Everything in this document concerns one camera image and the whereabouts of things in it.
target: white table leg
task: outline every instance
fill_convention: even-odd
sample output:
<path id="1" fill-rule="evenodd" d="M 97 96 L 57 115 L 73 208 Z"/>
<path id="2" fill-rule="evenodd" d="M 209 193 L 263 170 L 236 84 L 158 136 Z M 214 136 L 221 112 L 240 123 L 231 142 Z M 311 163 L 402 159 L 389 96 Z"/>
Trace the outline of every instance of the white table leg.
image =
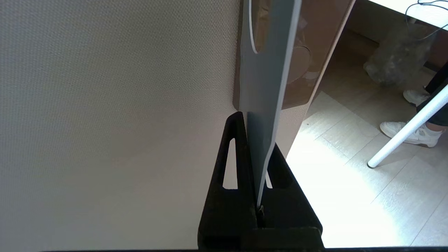
<path id="1" fill-rule="evenodd" d="M 428 121 L 440 108 L 448 103 L 448 85 L 444 87 L 425 107 L 422 108 L 389 142 L 371 158 L 367 165 L 375 168 L 406 138 Z"/>

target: white sneaker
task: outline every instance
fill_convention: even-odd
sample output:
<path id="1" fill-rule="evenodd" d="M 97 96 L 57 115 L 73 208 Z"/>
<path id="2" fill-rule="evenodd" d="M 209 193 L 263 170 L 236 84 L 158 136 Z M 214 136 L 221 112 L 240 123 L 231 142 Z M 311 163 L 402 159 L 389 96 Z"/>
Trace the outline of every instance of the white sneaker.
<path id="1" fill-rule="evenodd" d="M 379 125 L 381 131 L 388 137 L 395 136 L 404 126 L 405 122 L 382 122 Z M 414 133 L 412 133 L 404 142 L 416 144 L 423 147 L 432 148 L 437 144 L 440 135 L 430 136 L 423 126 L 420 126 Z"/>
<path id="2" fill-rule="evenodd" d="M 403 92 L 403 97 L 411 104 L 414 104 L 416 107 L 419 106 L 422 102 L 426 101 L 429 98 L 428 94 L 418 92 L 416 90 L 405 90 Z"/>

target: white table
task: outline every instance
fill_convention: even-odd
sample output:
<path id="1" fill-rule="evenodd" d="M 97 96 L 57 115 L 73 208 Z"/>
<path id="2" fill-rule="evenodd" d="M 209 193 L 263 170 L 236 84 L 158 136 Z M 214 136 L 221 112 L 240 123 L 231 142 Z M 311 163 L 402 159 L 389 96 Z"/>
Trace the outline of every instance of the white table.
<path id="1" fill-rule="evenodd" d="M 371 2 L 393 9 L 400 13 L 405 13 L 406 9 L 417 3 L 417 0 L 370 0 Z M 448 8 L 446 2 L 435 2 Z M 423 22 L 432 24 L 436 27 L 443 27 L 448 23 L 448 11 L 434 6 L 412 6 L 408 11 L 408 16 Z M 406 140 L 423 123 L 431 118 L 440 108 L 448 103 L 448 86 L 438 93 L 424 108 L 422 108 L 390 141 L 378 151 L 367 163 L 370 168 L 375 168 L 390 153 L 392 153 L 400 144 Z"/>

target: textured wallpaper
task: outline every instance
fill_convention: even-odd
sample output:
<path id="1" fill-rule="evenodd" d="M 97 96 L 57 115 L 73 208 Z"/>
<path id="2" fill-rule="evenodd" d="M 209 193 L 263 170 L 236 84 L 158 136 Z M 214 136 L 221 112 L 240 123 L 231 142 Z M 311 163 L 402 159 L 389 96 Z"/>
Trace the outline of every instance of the textured wallpaper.
<path id="1" fill-rule="evenodd" d="M 196 248 L 238 8 L 0 1 L 0 251 Z"/>

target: black pants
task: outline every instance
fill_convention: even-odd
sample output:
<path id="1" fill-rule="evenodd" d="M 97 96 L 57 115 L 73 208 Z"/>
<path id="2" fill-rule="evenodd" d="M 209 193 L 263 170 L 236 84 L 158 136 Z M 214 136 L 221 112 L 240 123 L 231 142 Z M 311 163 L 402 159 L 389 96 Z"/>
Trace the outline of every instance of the black pants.
<path id="1" fill-rule="evenodd" d="M 430 98 L 424 101 L 417 107 L 417 112 L 420 111 L 428 102 L 434 98 L 448 83 L 448 62 L 435 74 L 434 78 L 426 86 L 426 91 L 431 94 Z M 443 106 L 437 113 L 435 113 L 428 122 L 439 125 L 448 126 L 448 104 Z"/>

